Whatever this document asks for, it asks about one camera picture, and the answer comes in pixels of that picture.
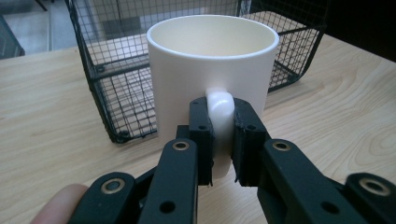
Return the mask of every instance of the wire grid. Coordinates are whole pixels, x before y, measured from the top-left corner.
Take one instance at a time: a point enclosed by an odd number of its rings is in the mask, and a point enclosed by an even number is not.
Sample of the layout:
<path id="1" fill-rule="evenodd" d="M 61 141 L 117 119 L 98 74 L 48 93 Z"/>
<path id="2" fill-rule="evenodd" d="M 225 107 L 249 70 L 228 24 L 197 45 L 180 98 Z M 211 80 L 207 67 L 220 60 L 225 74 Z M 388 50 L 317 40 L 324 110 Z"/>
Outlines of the wire grid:
<path id="1" fill-rule="evenodd" d="M 110 123 L 117 135 L 131 138 L 156 130 L 149 68 L 106 77 L 96 85 L 106 101 Z"/>
<path id="2" fill-rule="evenodd" d="M 156 132 L 146 32 L 159 21 L 219 14 L 279 34 L 269 91 L 297 81 L 324 33 L 330 0 L 65 0 L 86 76 L 113 142 Z"/>
<path id="3" fill-rule="evenodd" d="M 261 0 L 241 16 L 267 24 L 279 34 L 269 91 L 299 80 L 308 69 L 326 27 L 330 0 Z"/>

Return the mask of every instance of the light wood surface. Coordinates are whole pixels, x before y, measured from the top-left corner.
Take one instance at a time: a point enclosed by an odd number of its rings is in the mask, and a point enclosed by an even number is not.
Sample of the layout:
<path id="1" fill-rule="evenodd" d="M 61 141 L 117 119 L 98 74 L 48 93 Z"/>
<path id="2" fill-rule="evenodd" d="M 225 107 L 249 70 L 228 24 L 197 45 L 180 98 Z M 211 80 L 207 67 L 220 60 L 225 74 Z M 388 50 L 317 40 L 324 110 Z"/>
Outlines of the light wood surface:
<path id="1" fill-rule="evenodd" d="M 344 183 L 368 172 L 396 183 L 396 63 L 324 36 L 307 74 L 271 92 L 262 120 Z M 139 176 L 161 155 L 156 135 L 110 142 L 77 49 L 0 61 L 0 222 L 29 223 L 59 189 L 119 171 Z M 199 223 L 265 223 L 256 189 L 199 188 Z"/>

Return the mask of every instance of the black wire basket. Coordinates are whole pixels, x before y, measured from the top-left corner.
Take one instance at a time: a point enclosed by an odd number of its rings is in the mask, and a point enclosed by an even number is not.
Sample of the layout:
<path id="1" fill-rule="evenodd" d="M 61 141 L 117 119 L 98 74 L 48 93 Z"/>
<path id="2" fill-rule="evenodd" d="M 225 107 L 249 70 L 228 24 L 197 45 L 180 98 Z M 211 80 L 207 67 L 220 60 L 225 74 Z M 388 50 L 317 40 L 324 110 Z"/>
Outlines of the black wire basket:
<path id="1" fill-rule="evenodd" d="M 269 91 L 299 80 L 326 27 L 330 0 L 65 0 L 92 96 L 112 142 L 156 132 L 146 32 L 174 17 L 217 14 L 279 34 Z"/>

